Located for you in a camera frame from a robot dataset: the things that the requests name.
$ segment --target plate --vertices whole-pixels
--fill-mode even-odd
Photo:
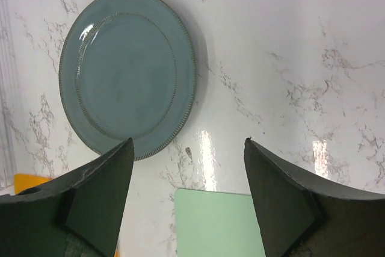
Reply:
[[[64,42],[63,108],[99,154],[130,137],[135,159],[165,148],[188,118],[195,87],[188,31],[161,0],[95,0]]]

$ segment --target green plastic board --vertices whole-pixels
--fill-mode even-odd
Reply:
[[[265,257],[251,196],[178,189],[174,201],[178,257]]]

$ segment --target plate center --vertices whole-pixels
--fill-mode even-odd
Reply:
[[[148,134],[167,114],[176,89],[166,36],[147,18],[127,13],[88,29],[76,76],[83,113],[112,138]]]

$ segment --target orange object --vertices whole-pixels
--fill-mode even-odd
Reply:
[[[28,174],[16,174],[14,176],[14,193],[19,194],[26,189],[39,186],[52,180],[52,178],[40,177]]]

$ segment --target marble surface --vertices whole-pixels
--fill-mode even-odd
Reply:
[[[1,1],[17,171],[59,176],[96,157],[66,120],[57,75],[64,38],[92,0]],[[164,1],[192,34],[197,97],[177,138],[134,165],[122,256],[176,256],[177,188],[249,193],[250,136],[320,176],[385,193],[383,0]]]

